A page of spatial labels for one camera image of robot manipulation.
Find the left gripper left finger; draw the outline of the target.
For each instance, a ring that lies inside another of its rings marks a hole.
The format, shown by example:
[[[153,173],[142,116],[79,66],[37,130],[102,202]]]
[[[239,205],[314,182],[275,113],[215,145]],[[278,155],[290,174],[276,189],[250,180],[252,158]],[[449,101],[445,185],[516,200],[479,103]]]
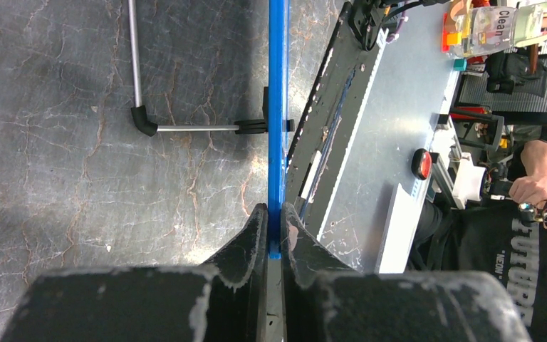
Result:
[[[205,341],[263,341],[266,328],[268,210],[257,204],[241,231],[204,265],[215,266]]]

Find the blue framed whiteboard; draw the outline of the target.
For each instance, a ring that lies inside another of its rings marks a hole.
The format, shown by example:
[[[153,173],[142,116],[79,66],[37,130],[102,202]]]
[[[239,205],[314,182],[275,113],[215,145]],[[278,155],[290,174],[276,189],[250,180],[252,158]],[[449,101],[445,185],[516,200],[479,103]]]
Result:
[[[269,2],[268,85],[264,88],[264,117],[233,125],[158,125],[149,120],[142,99],[136,2],[127,2],[130,30],[134,106],[130,109],[138,131],[152,137],[158,133],[234,132],[238,135],[268,135],[267,252],[270,259],[281,258],[281,207],[286,191],[288,134],[294,123],[288,118],[288,57],[290,2]]]

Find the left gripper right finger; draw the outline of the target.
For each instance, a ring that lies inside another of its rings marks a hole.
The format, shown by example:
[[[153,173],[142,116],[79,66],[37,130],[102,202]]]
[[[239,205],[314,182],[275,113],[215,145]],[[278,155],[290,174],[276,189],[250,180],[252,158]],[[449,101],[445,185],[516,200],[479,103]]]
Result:
[[[280,248],[284,338],[326,341],[326,310],[319,294],[318,277],[329,271],[353,269],[307,231],[290,203],[282,204]]]

